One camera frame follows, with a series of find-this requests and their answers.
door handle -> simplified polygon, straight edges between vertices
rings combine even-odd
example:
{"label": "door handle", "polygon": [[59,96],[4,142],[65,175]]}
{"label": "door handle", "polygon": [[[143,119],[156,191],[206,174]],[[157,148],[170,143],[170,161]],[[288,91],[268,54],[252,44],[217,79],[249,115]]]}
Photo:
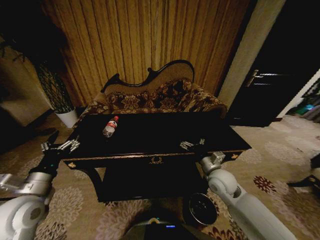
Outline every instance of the door handle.
{"label": "door handle", "polygon": [[245,86],[248,88],[252,84],[253,80],[255,79],[262,79],[264,75],[258,75],[259,70],[253,70],[251,77],[249,78],[248,82],[245,84]]}

chair leg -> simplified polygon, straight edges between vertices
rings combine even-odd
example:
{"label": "chair leg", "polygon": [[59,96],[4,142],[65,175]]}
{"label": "chair leg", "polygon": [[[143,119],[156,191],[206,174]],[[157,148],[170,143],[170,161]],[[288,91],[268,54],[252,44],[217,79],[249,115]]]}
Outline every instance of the chair leg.
{"label": "chair leg", "polygon": [[309,187],[313,185],[313,181],[311,180],[312,176],[308,176],[305,179],[298,182],[289,182],[287,183],[289,187]]}

patterned carpet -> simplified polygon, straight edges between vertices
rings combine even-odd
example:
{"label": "patterned carpet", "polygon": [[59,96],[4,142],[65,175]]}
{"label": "patterned carpet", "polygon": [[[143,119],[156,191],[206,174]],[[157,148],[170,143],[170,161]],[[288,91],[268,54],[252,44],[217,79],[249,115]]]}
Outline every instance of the patterned carpet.
{"label": "patterned carpet", "polygon": [[[54,115],[42,128],[60,130],[57,143],[62,143],[72,130]],[[247,192],[259,198],[300,240],[320,239],[320,200],[310,188],[292,188],[287,182],[299,181],[310,174],[309,159],[320,152],[320,124],[286,115],[269,127],[233,128],[252,149],[223,168],[233,173]],[[25,177],[37,165],[42,154],[38,136],[0,156],[0,173]],[[132,200],[97,202],[89,178],[77,170],[69,170],[61,162],[53,181],[56,189],[50,211],[37,228],[37,240],[117,240],[130,227],[135,216],[148,210],[153,201]],[[0,197],[8,196],[1,191]],[[244,233],[230,217],[226,205],[212,192],[208,196],[218,210],[217,221],[202,231],[218,240],[245,240]],[[183,221],[182,199],[162,198],[159,204]]]}

plastic water bottle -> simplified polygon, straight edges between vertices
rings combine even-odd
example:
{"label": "plastic water bottle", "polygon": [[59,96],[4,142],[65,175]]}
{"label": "plastic water bottle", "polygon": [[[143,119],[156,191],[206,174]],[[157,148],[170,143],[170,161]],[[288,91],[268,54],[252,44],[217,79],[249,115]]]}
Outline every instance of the plastic water bottle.
{"label": "plastic water bottle", "polygon": [[106,124],[105,128],[103,129],[102,133],[103,135],[106,137],[106,138],[110,138],[117,126],[118,126],[118,119],[119,117],[118,116],[114,116],[113,118],[111,118],[111,120]]}

floral upholstery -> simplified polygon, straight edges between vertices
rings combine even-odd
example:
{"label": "floral upholstery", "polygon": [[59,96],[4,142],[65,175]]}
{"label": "floral upholstery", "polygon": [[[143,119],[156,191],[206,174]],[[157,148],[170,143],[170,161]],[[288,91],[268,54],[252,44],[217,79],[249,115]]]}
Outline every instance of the floral upholstery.
{"label": "floral upholstery", "polygon": [[80,116],[95,114],[137,114],[218,111],[225,117],[227,107],[186,77],[167,81],[155,90],[127,93],[99,92]]}

